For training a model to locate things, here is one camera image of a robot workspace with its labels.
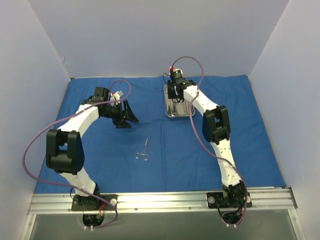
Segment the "aluminium front rail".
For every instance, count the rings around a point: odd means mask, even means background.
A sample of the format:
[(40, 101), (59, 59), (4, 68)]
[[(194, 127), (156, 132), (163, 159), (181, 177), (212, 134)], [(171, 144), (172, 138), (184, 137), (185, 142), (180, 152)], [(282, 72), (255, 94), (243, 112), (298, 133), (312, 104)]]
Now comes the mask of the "aluminium front rail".
[[(289, 188), (249, 188), (253, 210), (296, 209), (294, 196)], [(117, 212), (124, 213), (173, 213), (213, 212), (209, 208), (206, 191), (118, 193)], [(73, 211), (69, 194), (34, 194), (29, 206), (30, 215), (97, 214), (99, 210)]]

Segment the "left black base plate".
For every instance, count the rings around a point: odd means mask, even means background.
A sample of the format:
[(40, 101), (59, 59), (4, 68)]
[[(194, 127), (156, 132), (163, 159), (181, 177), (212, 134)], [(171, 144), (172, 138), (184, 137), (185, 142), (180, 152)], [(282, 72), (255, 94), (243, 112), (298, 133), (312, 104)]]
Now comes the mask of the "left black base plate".
[(81, 196), (81, 195), (75, 194), (73, 196), (71, 210), (76, 212), (97, 211), (97, 210), (111, 211), (114, 209), (114, 207), (117, 206), (118, 195), (102, 194), (100, 195), (100, 197), (105, 201), (108, 201), (110, 205), (92, 196)]

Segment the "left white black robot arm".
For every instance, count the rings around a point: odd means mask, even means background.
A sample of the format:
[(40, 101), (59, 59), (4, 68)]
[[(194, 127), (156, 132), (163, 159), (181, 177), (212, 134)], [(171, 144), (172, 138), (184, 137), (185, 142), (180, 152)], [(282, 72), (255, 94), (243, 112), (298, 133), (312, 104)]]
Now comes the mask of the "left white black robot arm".
[(99, 118), (111, 119), (117, 129), (130, 129), (130, 123), (139, 122), (128, 101), (121, 99), (123, 95), (122, 91), (96, 87), (66, 123), (46, 134), (46, 166), (64, 177), (90, 210), (100, 206), (101, 197), (98, 185), (84, 167), (82, 137)]

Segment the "blue surgical drape cloth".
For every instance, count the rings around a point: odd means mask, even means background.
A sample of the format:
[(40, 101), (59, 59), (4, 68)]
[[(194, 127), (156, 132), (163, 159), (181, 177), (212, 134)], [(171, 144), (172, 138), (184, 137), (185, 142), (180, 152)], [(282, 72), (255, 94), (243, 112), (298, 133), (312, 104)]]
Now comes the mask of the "blue surgical drape cloth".
[[(202, 92), (228, 109), (230, 144), (236, 168), (248, 187), (283, 187), (285, 181), (245, 75), (195, 77)], [(84, 167), (103, 193), (218, 190), (221, 172), (202, 135), (203, 118), (169, 118), (162, 77), (80, 78), (68, 84), (58, 118), (76, 112), (96, 87), (128, 95), (139, 123), (116, 128), (108, 118), (96, 120), (82, 138)], [(136, 159), (146, 139), (148, 160)]]

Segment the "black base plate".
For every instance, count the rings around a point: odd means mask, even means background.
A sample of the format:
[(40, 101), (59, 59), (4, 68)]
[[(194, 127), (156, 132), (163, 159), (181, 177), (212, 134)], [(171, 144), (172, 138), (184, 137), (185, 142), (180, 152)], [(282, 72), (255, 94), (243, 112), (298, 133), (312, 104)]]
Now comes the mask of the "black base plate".
[(81, 196), (81, 195), (75, 194), (73, 196), (71, 210), (76, 212), (97, 211), (97, 210), (111, 211), (114, 209), (114, 207), (117, 206), (118, 195), (102, 194), (100, 195), (100, 197), (105, 201), (108, 201), (110, 205), (92, 196)]
[(241, 191), (236, 192), (207, 192), (207, 206), (210, 209), (238, 209), (244, 207), (245, 193)]

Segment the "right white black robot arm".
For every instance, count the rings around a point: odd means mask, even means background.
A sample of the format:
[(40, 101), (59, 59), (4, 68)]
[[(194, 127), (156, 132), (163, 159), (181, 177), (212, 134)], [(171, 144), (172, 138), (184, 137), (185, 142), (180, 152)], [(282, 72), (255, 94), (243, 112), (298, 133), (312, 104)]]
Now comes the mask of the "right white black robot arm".
[(248, 193), (236, 169), (231, 151), (228, 109), (224, 105), (211, 101), (193, 80), (183, 77), (180, 69), (171, 67), (169, 73), (168, 97), (170, 99), (178, 97), (189, 101), (189, 106), (198, 110), (202, 116), (202, 135), (212, 146), (220, 169), (224, 189), (223, 203), (232, 207), (240, 200), (246, 200)]

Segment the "steel forceps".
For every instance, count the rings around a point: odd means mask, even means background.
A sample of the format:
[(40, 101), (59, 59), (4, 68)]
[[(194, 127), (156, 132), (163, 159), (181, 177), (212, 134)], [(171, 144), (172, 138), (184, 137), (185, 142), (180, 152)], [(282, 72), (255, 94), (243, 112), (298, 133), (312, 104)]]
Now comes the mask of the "steel forceps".
[(149, 156), (148, 156), (148, 154), (146, 154), (146, 148), (147, 148), (148, 140), (149, 140), (149, 138), (147, 137), (146, 140), (145, 140), (144, 146), (143, 146), (143, 150), (141, 152), (137, 152), (136, 153), (136, 156), (135, 156), (136, 160), (139, 159), (139, 158), (142, 158), (144, 161), (148, 160)]

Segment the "stainless steel instrument tray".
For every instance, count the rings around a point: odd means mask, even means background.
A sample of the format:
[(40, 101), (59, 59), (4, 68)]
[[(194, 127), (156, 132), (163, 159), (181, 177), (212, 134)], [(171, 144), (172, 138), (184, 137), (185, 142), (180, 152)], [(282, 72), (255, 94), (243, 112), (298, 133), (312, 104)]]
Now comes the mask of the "stainless steel instrument tray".
[(165, 113), (170, 118), (188, 118), (190, 101), (184, 98), (182, 90), (175, 90), (167, 84), (163, 87)]

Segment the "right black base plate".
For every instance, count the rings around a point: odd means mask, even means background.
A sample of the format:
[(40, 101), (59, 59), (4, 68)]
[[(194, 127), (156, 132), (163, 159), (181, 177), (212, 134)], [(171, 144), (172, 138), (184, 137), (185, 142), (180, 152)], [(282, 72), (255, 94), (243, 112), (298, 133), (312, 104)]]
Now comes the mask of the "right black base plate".
[(244, 207), (245, 193), (241, 191), (236, 192), (207, 192), (207, 206), (210, 209), (238, 209)]

